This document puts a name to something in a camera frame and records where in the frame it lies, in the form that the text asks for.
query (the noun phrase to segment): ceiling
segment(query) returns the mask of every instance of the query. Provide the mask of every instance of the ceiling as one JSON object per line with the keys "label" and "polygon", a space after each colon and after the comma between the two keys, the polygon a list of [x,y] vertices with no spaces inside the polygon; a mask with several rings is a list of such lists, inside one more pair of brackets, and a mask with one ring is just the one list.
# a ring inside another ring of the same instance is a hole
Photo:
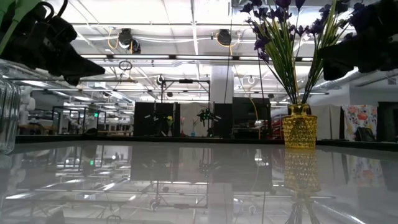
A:
{"label": "ceiling", "polygon": [[[58,11],[63,0],[48,0]],[[244,22],[248,15],[239,12],[245,0],[233,0],[233,10],[230,12],[230,0],[69,0],[68,7],[62,17],[70,22],[78,32],[77,40],[72,45],[79,54],[123,54],[129,55],[120,46],[116,45],[117,34],[122,28],[131,28],[132,35],[141,45],[141,55],[229,55],[229,48],[223,47],[213,39],[219,29],[230,29],[233,36],[234,47],[231,48],[232,55],[253,56],[257,52],[253,50],[255,35],[251,28]],[[311,25],[320,17],[319,9],[329,0],[307,0],[300,11],[298,25]],[[293,16],[291,21],[297,19],[297,10],[291,7]],[[313,40],[308,39],[301,42],[299,57],[313,55]],[[211,80],[212,66],[227,65],[226,60],[151,60],[151,59],[128,59],[133,68],[130,71],[122,71],[118,64],[122,59],[94,60],[106,69],[106,74],[89,77],[95,82],[82,82],[78,88],[104,88],[108,90],[119,90],[122,99],[130,101],[154,101],[160,99],[160,93],[139,93],[124,90],[158,90],[156,78],[162,75],[169,80],[183,78],[192,80]],[[264,91],[283,91],[278,81],[274,78],[266,65],[258,66],[254,62],[233,62],[232,71],[235,77],[234,88],[240,93],[235,95],[244,96],[243,90],[261,90],[260,77]],[[305,82],[305,77],[310,69],[310,62],[302,62],[297,65],[297,80]],[[65,82],[47,82],[47,85],[55,88],[75,88],[68,86]],[[208,100],[205,88],[194,84],[174,83],[169,90],[200,90],[202,93],[174,94],[170,100]],[[69,96],[75,96],[70,91],[60,91]],[[104,99],[99,92],[84,92],[93,100],[109,101]]]}

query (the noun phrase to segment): white wall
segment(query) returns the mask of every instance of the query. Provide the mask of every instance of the white wall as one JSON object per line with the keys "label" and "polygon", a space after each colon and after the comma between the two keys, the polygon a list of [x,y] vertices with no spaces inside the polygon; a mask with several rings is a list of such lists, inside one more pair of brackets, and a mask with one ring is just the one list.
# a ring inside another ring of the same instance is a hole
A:
{"label": "white wall", "polygon": [[398,88],[396,90],[351,88],[349,92],[352,105],[379,106],[379,102],[398,102]]}

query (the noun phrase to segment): ceiling pipe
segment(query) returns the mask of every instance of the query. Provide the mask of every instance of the ceiling pipe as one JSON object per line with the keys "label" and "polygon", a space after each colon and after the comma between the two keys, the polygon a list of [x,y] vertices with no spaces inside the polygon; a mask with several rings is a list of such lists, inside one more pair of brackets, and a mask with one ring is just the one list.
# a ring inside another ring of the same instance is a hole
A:
{"label": "ceiling pipe", "polygon": [[[103,60],[92,60],[97,65],[102,67],[117,67],[119,66],[119,62],[104,62]],[[164,63],[151,63],[151,62],[131,62],[133,67],[178,67],[183,64],[191,64],[196,65],[197,60],[179,60],[174,63],[164,64]],[[201,65],[227,65],[227,60],[200,60]],[[259,65],[258,61],[250,61],[250,60],[230,60],[229,65]],[[311,66],[311,62],[296,62],[296,66]]]}
{"label": "ceiling pipe", "polygon": [[137,70],[138,73],[140,73],[143,77],[146,78],[146,80],[148,80],[148,82],[150,83],[150,85],[154,88],[154,89],[159,89],[159,86],[157,86],[157,84],[151,80],[148,75],[139,67],[135,68]]}
{"label": "ceiling pipe", "polygon": [[330,90],[330,89],[332,89],[334,87],[344,85],[346,83],[352,82],[352,81],[357,80],[359,78],[375,74],[376,72],[378,72],[378,71],[376,70],[376,71],[373,71],[373,72],[361,73],[361,72],[359,72],[357,70],[353,70],[351,72],[348,72],[343,78],[338,78],[338,79],[333,80],[333,81],[325,81],[323,83],[315,85],[312,88],[312,91]]}

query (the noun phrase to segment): yellow cable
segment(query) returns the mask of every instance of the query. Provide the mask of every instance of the yellow cable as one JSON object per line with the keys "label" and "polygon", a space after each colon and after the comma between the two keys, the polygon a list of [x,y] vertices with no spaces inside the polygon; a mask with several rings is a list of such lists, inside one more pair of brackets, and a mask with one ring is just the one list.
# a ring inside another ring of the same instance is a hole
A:
{"label": "yellow cable", "polygon": [[[111,37],[111,33],[112,33],[112,30],[110,29],[110,30],[109,30],[109,36],[108,36],[108,37]],[[108,45],[109,45],[109,47],[112,48],[112,49],[116,49],[116,48],[118,47],[118,45],[119,45],[119,34],[118,34],[118,38],[116,38],[116,46],[115,46],[115,47],[113,47],[113,46],[111,45],[110,40],[111,40],[111,39],[108,39]]]}
{"label": "yellow cable", "polygon": [[[259,115],[257,114],[256,104],[253,102],[253,100],[251,99],[250,95],[246,93],[246,90],[244,89],[243,83],[242,83],[241,79],[239,78],[239,76],[238,76],[238,80],[239,80],[239,82],[240,82],[241,85],[242,85],[242,89],[243,89],[244,94],[246,94],[246,96],[249,97],[250,102],[253,104],[254,111],[256,112],[256,119],[257,119],[257,121],[258,121],[258,120],[259,120]],[[259,129],[259,139],[261,139],[261,132],[260,132],[260,129]]]}
{"label": "yellow cable", "polygon": [[130,43],[130,54],[134,53],[134,50],[132,49],[133,46],[134,46],[134,44],[133,44],[132,41],[131,41],[131,43]]}

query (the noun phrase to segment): ceiling light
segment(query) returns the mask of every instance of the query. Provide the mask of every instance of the ceiling light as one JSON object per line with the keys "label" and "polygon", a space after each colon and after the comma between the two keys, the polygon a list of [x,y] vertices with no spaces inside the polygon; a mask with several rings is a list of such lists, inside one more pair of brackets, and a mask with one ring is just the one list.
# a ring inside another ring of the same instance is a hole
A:
{"label": "ceiling light", "polygon": [[112,187],[114,187],[114,185],[115,185],[115,183],[105,185],[105,186],[104,186],[104,190],[109,190],[109,189],[111,189]]}
{"label": "ceiling light", "polygon": [[232,57],[229,56],[201,56],[201,55],[178,55],[176,59],[186,59],[186,60],[231,60]]}
{"label": "ceiling light", "polygon": [[245,56],[240,56],[239,60],[259,60],[258,57],[245,57]]}
{"label": "ceiling light", "polygon": [[136,197],[137,197],[136,195],[133,195],[129,200],[134,200]]}
{"label": "ceiling light", "polygon": [[106,58],[106,55],[80,55],[80,56],[89,59]]}
{"label": "ceiling light", "polygon": [[17,195],[8,196],[8,197],[6,197],[6,199],[18,199],[18,198],[22,198],[22,197],[25,197],[28,195],[29,194],[17,194]]}
{"label": "ceiling light", "polygon": [[21,81],[21,82],[26,83],[26,84],[30,84],[30,85],[34,85],[34,86],[39,86],[39,87],[48,86],[47,84],[42,83],[42,82],[38,82],[38,81]]}
{"label": "ceiling light", "polygon": [[54,93],[56,93],[56,94],[58,94],[58,95],[60,95],[60,96],[69,97],[69,95],[64,94],[64,93],[61,93],[61,92],[58,92],[58,91],[54,91]]}
{"label": "ceiling light", "polygon": [[113,51],[112,51],[111,49],[105,49],[105,51],[111,52],[111,54],[114,54]]}
{"label": "ceiling light", "polygon": [[84,96],[74,96],[74,98],[81,100],[81,101],[91,101],[91,98],[84,97]]}
{"label": "ceiling light", "polygon": [[111,94],[112,94],[113,97],[115,97],[115,98],[117,98],[119,100],[123,99],[123,96],[120,93],[118,93],[118,92],[113,91],[113,92],[111,92]]}
{"label": "ceiling light", "polygon": [[113,55],[114,58],[120,59],[169,59],[168,55]]}

